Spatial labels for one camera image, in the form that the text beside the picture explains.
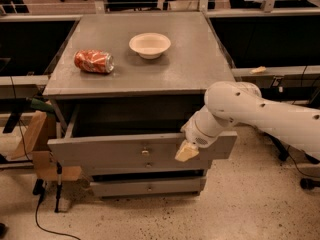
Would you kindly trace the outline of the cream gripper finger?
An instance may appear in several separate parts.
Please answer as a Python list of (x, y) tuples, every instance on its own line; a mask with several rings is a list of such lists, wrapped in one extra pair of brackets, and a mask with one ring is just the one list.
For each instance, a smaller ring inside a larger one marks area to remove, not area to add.
[(189, 159), (192, 159), (193, 157), (197, 156), (199, 154), (198, 147), (193, 144), (188, 142), (187, 140), (184, 140), (180, 148), (178, 149), (175, 159), (180, 162), (186, 162)]

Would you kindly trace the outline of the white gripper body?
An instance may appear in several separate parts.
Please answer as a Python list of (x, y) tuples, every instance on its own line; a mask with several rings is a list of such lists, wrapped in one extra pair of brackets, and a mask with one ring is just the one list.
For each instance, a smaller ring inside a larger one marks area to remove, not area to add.
[(185, 143), (192, 148), (208, 148), (233, 125), (233, 120), (218, 118), (203, 106), (182, 126), (181, 131), (185, 135)]

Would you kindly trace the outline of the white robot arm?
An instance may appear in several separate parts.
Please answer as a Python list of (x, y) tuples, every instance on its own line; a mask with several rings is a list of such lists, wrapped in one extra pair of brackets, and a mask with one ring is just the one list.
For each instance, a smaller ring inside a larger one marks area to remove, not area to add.
[(185, 162), (237, 123), (251, 125), (320, 160), (320, 110), (264, 99), (247, 82), (220, 81), (205, 92), (204, 106), (181, 128), (175, 159)]

